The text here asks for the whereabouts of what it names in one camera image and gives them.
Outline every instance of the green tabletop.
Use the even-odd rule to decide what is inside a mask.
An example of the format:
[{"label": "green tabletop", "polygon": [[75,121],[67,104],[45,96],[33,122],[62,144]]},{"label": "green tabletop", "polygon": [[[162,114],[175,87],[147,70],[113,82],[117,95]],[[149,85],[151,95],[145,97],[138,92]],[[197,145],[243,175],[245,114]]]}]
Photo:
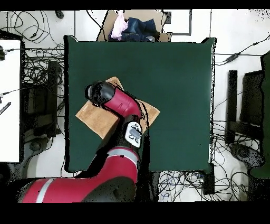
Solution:
[{"label": "green tabletop", "polygon": [[213,43],[77,42],[65,36],[67,170],[86,170],[101,143],[75,116],[86,103],[84,88],[114,76],[160,110],[150,127],[149,169],[208,170]]}]

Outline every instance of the pink cloth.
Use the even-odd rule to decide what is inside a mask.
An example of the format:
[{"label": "pink cloth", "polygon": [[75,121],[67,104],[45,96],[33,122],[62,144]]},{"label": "pink cloth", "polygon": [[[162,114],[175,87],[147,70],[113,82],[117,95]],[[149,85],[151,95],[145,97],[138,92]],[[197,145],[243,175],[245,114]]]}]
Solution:
[{"label": "pink cloth", "polygon": [[128,28],[128,22],[124,21],[124,16],[122,12],[118,12],[118,17],[114,22],[111,38],[118,39],[121,41],[122,32]]}]

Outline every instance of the white control panel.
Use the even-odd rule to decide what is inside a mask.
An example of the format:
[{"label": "white control panel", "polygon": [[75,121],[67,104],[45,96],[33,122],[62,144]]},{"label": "white control panel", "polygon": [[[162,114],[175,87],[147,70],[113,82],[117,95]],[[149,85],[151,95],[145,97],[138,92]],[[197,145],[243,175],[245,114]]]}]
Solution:
[{"label": "white control panel", "polygon": [[141,144],[141,125],[137,122],[130,122],[127,127],[125,139],[131,145],[139,148]]}]

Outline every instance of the brown cardboard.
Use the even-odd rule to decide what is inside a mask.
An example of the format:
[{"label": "brown cardboard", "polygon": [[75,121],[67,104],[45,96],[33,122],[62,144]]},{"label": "brown cardboard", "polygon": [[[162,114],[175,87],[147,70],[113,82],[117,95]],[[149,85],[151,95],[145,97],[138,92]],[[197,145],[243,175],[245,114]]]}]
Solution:
[{"label": "brown cardboard", "polygon": [[[108,79],[107,82],[123,89],[122,84],[117,77],[112,77]],[[141,107],[141,111],[144,114],[144,118],[146,118],[146,113],[142,103],[146,107],[149,126],[151,126],[151,124],[160,114],[160,111],[144,101],[137,100],[137,102]],[[76,117],[80,121],[84,122],[91,130],[93,130],[96,134],[98,134],[102,139],[105,138],[110,128],[118,120],[118,117],[116,115],[107,110],[92,105],[90,101],[87,101],[86,104],[84,104],[84,106],[76,114]],[[142,133],[144,133],[147,129],[146,119],[141,119],[140,124],[142,127]]]},{"label": "brown cardboard", "polygon": [[158,42],[170,42],[172,33],[161,33]]},{"label": "brown cardboard", "polygon": [[[125,19],[128,19],[129,17],[138,18],[143,22],[154,19],[156,29],[159,33],[162,32],[162,27],[164,26],[165,20],[167,18],[166,14],[156,10],[125,10],[123,16]],[[115,13],[113,10],[107,11],[102,25],[106,40],[108,39],[108,35],[111,32],[117,17],[117,13]],[[105,41],[103,30],[100,30],[97,41]],[[170,41],[170,33],[168,33],[168,35],[166,33],[161,33],[160,36],[160,42]]]}]

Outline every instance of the black chair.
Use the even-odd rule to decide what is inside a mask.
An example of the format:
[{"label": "black chair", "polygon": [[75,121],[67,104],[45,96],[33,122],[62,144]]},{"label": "black chair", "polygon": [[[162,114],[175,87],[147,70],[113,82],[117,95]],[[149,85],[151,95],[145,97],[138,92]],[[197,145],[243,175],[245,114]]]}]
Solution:
[{"label": "black chair", "polygon": [[234,143],[235,133],[261,141],[262,130],[262,91],[264,72],[246,73],[243,78],[242,107],[240,121],[236,121],[237,70],[229,70],[227,95],[227,122],[225,143]]}]

